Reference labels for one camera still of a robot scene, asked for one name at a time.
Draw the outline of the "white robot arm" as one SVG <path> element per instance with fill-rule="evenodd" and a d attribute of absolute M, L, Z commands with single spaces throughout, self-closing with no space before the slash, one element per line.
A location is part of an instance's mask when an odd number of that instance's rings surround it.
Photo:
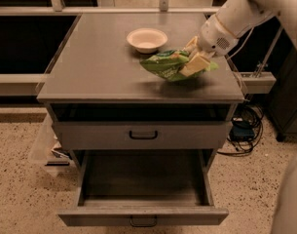
<path fill-rule="evenodd" d="M 297 0 L 227 0 L 185 47 L 203 59 L 224 56 L 245 32 L 275 17 L 297 50 Z M 271 234 L 297 234 L 297 153 L 286 168 Z"/>

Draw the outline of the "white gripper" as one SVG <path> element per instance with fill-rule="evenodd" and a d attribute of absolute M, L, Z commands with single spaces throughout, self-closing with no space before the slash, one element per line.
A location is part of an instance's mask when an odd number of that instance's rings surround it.
<path fill-rule="evenodd" d="M 191 59 L 179 73 L 189 77 L 209 67 L 210 61 L 200 55 L 200 48 L 207 53 L 214 52 L 218 56 L 225 56 L 238 42 L 239 39 L 219 22 L 216 15 L 211 16 L 202 25 L 198 36 L 194 36 L 184 47 Z"/>

